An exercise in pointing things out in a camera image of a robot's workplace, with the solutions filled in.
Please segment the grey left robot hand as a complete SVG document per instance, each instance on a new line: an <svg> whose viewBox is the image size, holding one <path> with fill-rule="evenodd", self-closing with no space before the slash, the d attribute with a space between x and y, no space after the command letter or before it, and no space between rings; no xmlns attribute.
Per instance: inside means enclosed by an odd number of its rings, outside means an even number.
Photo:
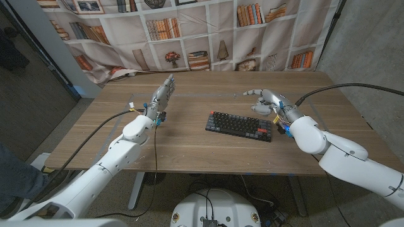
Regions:
<svg viewBox="0 0 404 227"><path fill-rule="evenodd" d="M163 84L152 94L144 115L152 120L156 119L158 113L163 112L167 108L169 99L174 91L175 79L174 75L170 74Z"/></svg>

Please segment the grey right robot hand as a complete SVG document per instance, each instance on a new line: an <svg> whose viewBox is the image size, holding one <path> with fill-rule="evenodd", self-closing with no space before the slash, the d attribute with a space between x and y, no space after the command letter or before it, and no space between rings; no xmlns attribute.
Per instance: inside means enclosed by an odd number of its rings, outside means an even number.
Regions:
<svg viewBox="0 0 404 227"><path fill-rule="evenodd" d="M304 117L304 114L293 105L290 100L275 91L267 89L249 90L243 92L243 95L259 96L256 104L251 106L251 109L257 114L268 116L274 112L282 121L290 124L297 119Z"/></svg>

